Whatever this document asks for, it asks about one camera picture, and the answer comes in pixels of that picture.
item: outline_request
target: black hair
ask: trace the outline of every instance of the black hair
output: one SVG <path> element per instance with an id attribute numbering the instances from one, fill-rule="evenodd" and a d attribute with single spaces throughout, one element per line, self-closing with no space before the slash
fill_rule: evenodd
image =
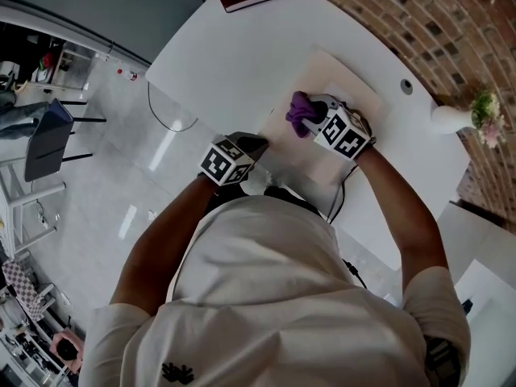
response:
<path id="1" fill-rule="evenodd" d="M 72 361 L 77 358 L 77 350 L 67 339 L 62 339 L 59 343 L 57 343 L 57 354 L 63 360 Z"/>

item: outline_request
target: white floor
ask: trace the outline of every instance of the white floor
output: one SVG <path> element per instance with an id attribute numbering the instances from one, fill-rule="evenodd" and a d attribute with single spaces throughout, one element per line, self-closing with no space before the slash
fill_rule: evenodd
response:
<path id="1" fill-rule="evenodd" d="M 94 156 L 64 163 L 59 173 L 34 183 L 34 190 L 60 181 L 67 185 L 63 193 L 41 200 L 45 218 L 50 225 L 56 224 L 57 233 L 31 246 L 30 251 L 36 271 L 57 287 L 53 295 L 60 316 L 66 320 L 71 315 L 83 329 L 91 310 L 110 300 L 140 234 L 195 178 L 198 161 L 215 135 L 200 121 L 185 133 L 162 127 L 148 108 L 144 77 L 127 81 L 117 76 L 117 68 L 101 61 L 95 64 L 85 116 L 106 117 L 107 123 L 77 125 L 65 153 L 92 152 Z M 151 88 L 151 96 L 155 112 L 167 125 L 179 129 L 194 121 L 157 89 Z M 27 103 L 27 98 L 35 102 L 45 95 L 39 92 L 23 97 Z M 263 171 L 256 170 L 243 188 L 250 194 L 261 193 Z M 344 232 L 339 231 L 338 237 L 343 257 L 359 269 L 368 287 L 382 297 L 395 292 L 399 299 L 398 274 Z M 71 306 L 64 304 L 59 292 Z"/>

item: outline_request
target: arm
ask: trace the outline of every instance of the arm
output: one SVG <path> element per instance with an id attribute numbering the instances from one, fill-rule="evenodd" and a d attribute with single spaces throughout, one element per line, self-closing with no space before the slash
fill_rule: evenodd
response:
<path id="1" fill-rule="evenodd" d="M 424 269 L 448 268 L 437 223 L 405 179 L 375 148 L 363 151 L 356 163 L 368 178 L 402 255 L 403 290 Z"/>
<path id="2" fill-rule="evenodd" d="M 201 175 L 138 239 L 123 267 L 111 304 L 131 304 L 155 315 L 218 186 Z"/>

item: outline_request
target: black cable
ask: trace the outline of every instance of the black cable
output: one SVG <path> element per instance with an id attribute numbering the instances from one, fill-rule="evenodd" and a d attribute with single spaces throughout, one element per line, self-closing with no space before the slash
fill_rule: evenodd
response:
<path id="1" fill-rule="evenodd" d="M 337 218 L 337 215 L 340 213 L 340 210 L 342 210 L 342 207 L 344 206 L 344 200 L 346 199 L 346 187 L 344 186 L 344 182 L 352 175 L 353 172 L 355 172 L 356 168 L 358 168 L 358 165 L 355 165 L 353 167 L 353 169 L 350 171 L 350 173 L 348 175 L 346 175 L 346 177 L 340 183 L 340 187 L 342 189 L 342 201 L 340 203 L 339 209 L 337 210 L 337 212 L 335 212 L 335 215 L 333 215 L 333 218 L 330 219 L 331 212 L 333 211 L 333 207 L 335 206 L 335 203 L 337 202 L 337 197 L 339 196 L 339 190 L 337 189 L 337 192 L 335 193 L 335 197 L 333 198 L 333 203 L 331 204 L 330 212 L 328 213 L 328 219 L 330 219 L 330 221 L 328 223 L 330 225 L 333 223 L 333 221 L 335 221 L 335 218 Z"/>
<path id="2" fill-rule="evenodd" d="M 31 182 L 31 194 L 33 192 L 33 188 L 34 188 L 34 181 Z M 45 209 L 43 208 L 43 205 L 41 205 L 40 200 L 36 199 L 35 203 L 37 203 L 40 206 L 40 208 L 41 208 L 41 216 L 44 217 L 45 216 Z"/>
<path id="3" fill-rule="evenodd" d="M 174 133 L 182 133 L 182 132 L 186 132 L 188 131 L 195 123 L 197 123 L 197 121 L 199 120 L 199 118 L 195 118 L 195 120 L 193 121 L 193 123 L 188 126 L 187 128 L 185 129 L 181 129 L 180 131 L 174 131 L 171 127 L 168 127 L 167 125 L 165 125 L 160 118 L 157 117 L 156 113 L 154 112 L 154 109 L 152 109 L 152 104 L 151 104 L 151 84 L 150 82 L 147 82 L 147 98 L 148 98 L 148 107 L 149 109 L 151 110 L 152 114 L 154 115 L 154 117 L 156 118 L 156 120 L 161 123 L 161 126 L 164 127 L 165 129 L 168 129 L 169 131 L 171 132 L 174 132 Z"/>
<path id="4" fill-rule="evenodd" d="M 360 281 L 360 283 L 362 284 L 362 286 L 363 286 L 364 288 L 366 288 L 366 289 L 367 289 L 368 287 L 365 285 L 365 283 L 364 283 L 364 281 L 362 280 L 362 278 L 360 278 L 360 275 L 359 275 L 359 273 L 358 273 L 358 269 L 356 269 L 356 268 L 353 266 L 353 264 L 352 264 L 351 262 L 347 262 L 346 260 L 343 260 L 343 261 L 344 261 L 344 263 L 346 264 L 347 269 L 349 269 L 349 272 L 350 272 L 352 275 L 354 275 L 355 277 L 357 277 L 357 278 L 358 278 L 358 280 Z"/>

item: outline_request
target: person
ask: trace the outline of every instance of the person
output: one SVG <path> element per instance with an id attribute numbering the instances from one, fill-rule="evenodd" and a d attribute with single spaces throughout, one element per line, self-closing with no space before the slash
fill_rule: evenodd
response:
<path id="1" fill-rule="evenodd" d="M 48 110 L 48 102 L 32 103 L 25 106 L 0 106 L 0 139 L 15 140 L 31 137 L 40 120 Z M 29 123 L 19 123 L 32 119 Z"/>
<path id="2" fill-rule="evenodd" d="M 94 312 L 80 386 L 461 383 L 470 334 L 437 224 L 373 146 L 356 163 L 401 254 L 400 308 L 353 284 L 318 214 L 242 196 L 205 216 L 225 187 L 200 175 L 142 234 L 110 305 Z"/>
<path id="3" fill-rule="evenodd" d="M 69 328 L 54 334 L 50 351 L 71 373 L 77 374 L 81 369 L 84 342 Z"/>

